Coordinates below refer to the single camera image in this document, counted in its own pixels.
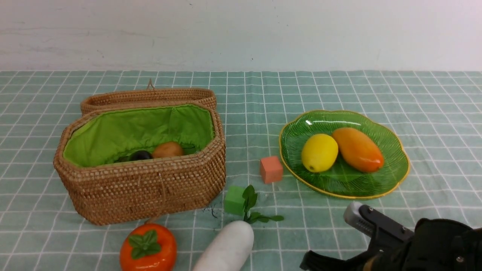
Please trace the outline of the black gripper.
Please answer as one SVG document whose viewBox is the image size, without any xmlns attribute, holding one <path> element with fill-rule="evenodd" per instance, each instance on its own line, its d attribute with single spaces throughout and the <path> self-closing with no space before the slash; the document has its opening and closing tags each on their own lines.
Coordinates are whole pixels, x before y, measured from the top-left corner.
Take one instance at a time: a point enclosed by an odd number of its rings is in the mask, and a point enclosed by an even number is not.
<svg viewBox="0 0 482 271">
<path fill-rule="evenodd" d="M 300 263 L 304 271 L 480 271 L 481 228 L 450 219 L 421 219 L 401 247 L 372 257 L 365 251 L 348 260 L 312 250 Z"/>
</svg>

